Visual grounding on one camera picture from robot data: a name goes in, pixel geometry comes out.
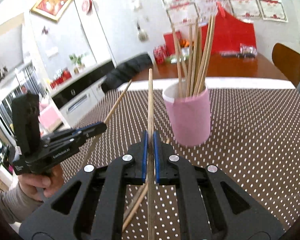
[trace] polka dot tablecloth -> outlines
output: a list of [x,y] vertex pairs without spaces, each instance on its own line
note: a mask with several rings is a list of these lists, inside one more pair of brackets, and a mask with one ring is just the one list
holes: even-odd
[[[78,123],[78,127],[103,120],[120,92],[110,91]],[[154,91],[154,128],[163,141],[171,139],[175,153],[193,165],[213,164],[276,216],[287,230],[300,215],[300,95],[296,90],[211,89],[211,133],[196,147],[173,140],[162,98]],[[127,92],[96,145],[89,163],[108,165],[141,140],[147,127],[148,91]],[[65,179],[78,171],[91,140],[80,153],[62,163]],[[128,186],[126,205],[138,186]],[[175,187],[156,186],[156,239],[180,239]],[[147,238],[147,199],[143,200],[122,235]]]

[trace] white cup rim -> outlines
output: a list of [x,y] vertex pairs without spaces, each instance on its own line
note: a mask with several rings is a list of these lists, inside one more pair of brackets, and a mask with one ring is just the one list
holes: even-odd
[[[183,92],[185,93],[186,81],[182,81],[182,89],[183,89]],[[176,96],[178,95],[178,91],[179,90],[178,90],[178,81],[177,81],[176,83],[171,84],[170,86],[168,86],[166,89],[164,89],[162,91],[163,100],[170,102],[170,103],[174,103]]]

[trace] wooden chopstick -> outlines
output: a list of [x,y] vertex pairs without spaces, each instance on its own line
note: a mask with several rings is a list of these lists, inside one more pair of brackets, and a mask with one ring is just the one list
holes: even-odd
[[148,182],[146,182],[145,184],[143,184],[138,191],[140,190],[139,196],[136,199],[136,201],[133,203],[133,206],[131,208],[131,212],[128,214],[126,220],[124,220],[123,222],[123,226],[122,226],[122,231],[124,231],[126,229],[126,227],[128,226],[128,224],[130,223],[131,219],[133,218],[133,216],[135,215],[135,213],[138,210],[138,207],[140,206],[141,202],[143,201],[143,199],[145,198],[147,192],[148,192]]
[[198,49],[198,19],[196,19],[195,21],[195,28],[194,28],[194,49],[193,49],[190,92],[189,92],[190,97],[193,95],[193,89],[194,89],[194,75],[196,71],[197,49]]
[[198,79],[198,73],[199,73],[199,67],[200,67],[201,60],[202,60],[202,32],[201,32],[201,27],[198,26],[197,67],[195,69],[195,74],[194,74],[194,85],[196,84],[197,79]]
[[210,37],[210,30],[211,30],[211,21],[212,21],[212,15],[209,18],[209,23],[208,23],[208,30],[207,30],[207,37],[206,37],[206,42],[204,44],[204,49],[203,49],[203,55],[202,55],[202,60],[201,60],[201,64],[200,64],[200,69],[198,72],[198,79],[197,82],[195,84],[194,87],[194,95],[197,95],[198,90],[199,90],[199,85],[200,85],[200,81],[201,81],[201,77],[202,77],[202,73],[204,70],[204,64],[206,62],[206,57],[207,57],[207,49],[209,46],[209,37]]
[[178,42],[178,50],[179,50],[179,55],[180,55],[180,58],[181,58],[182,70],[183,70],[183,73],[185,75],[185,79],[187,80],[188,79],[188,71],[187,71],[186,62],[185,62],[184,57],[182,55],[182,50],[181,50],[180,42]]
[[211,30],[210,30],[210,35],[209,35],[209,43],[208,43],[208,49],[207,49],[207,56],[206,56],[206,60],[204,63],[204,68],[203,68],[203,73],[201,76],[201,80],[200,80],[200,84],[199,84],[199,90],[197,92],[197,96],[203,91],[205,85],[205,79],[206,79],[206,75],[207,75],[207,71],[208,71],[208,67],[209,67],[209,61],[210,61],[210,56],[211,56],[211,49],[212,49],[212,43],[213,43],[213,34],[214,34],[214,26],[215,26],[215,22],[216,22],[216,16],[214,15],[211,19]]
[[[114,111],[117,109],[118,105],[120,104],[122,98],[124,97],[124,95],[126,94],[129,86],[131,85],[131,82],[132,80],[129,81],[128,85],[126,86],[126,88],[122,91],[121,95],[119,96],[119,98],[117,99],[117,101],[114,103],[114,105],[112,106],[111,110],[109,111],[108,115],[106,116],[106,119],[103,121],[106,125],[109,124],[109,121],[110,121],[110,118],[111,116],[114,114]],[[82,163],[81,163],[81,166],[80,166],[80,170],[85,166],[87,165],[87,162],[89,160],[89,158],[91,157],[92,155],[92,152],[95,150],[96,148],[96,144],[97,144],[97,141],[99,140],[99,138],[102,136],[102,134],[99,134],[97,136],[95,136],[93,139],[92,139],[92,143],[91,143],[91,146],[89,147],[88,149],[88,152],[87,154],[85,155]]]
[[190,82],[191,82],[191,73],[192,73],[191,70],[192,70],[192,24],[189,25],[189,61],[188,61],[186,97],[188,97],[190,93]]
[[174,49],[176,52],[176,58],[177,58],[177,69],[178,69],[178,82],[179,82],[179,97],[183,97],[182,93],[182,75],[181,75],[181,66],[180,66],[180,55],[179,55],[179,48],[178,48],[178,39],[176,35],[176,31],[174,27],[172,27],[172,36],[173,36],[173,41],[174,41]]
[[148,92],[148,158],[147,158],[147,181],[148,181],[148,239],[154,240],[154,151],[153,151],[153,84],[152,69],[149,69],[149,92]]
[[[170,138],[167,139],[165,142],[167,144],[170,143]],[[137,212],[138,207],[140,206],[141,202],[143,201],[146,193],[148,191],[148,181],[146,181],[145,184],[141,185],[138,188],[138,191],[133,196],[133,199],[131,200],[127,210],[123,214],[123,226],[122,231],[126,229],[128,224],[130,223],[131,219],[133,218],[134,214]]]

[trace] drawer handle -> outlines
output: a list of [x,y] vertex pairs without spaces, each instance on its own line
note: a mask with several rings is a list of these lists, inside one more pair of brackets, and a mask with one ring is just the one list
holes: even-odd
[[70,106],[68,108],[68,113],[67,114],[71,113],[72,111],[74,111],[74,109],[79,107],[83,102],[85,102],[88,99],[88,97],[90,97],[90,94],[84,95],[83,97],[81,97],[77,102],[75,102],[72,106]]

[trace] pink cup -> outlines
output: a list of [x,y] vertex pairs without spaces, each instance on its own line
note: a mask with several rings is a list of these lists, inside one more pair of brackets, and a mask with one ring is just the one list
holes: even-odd
[[[182,83],[183,94],[186,82]],[[210,135],[210,99],[206,88],[199,96],[179,98],[178,83],[162,92],[175,140],[185,146],[204,143]]]

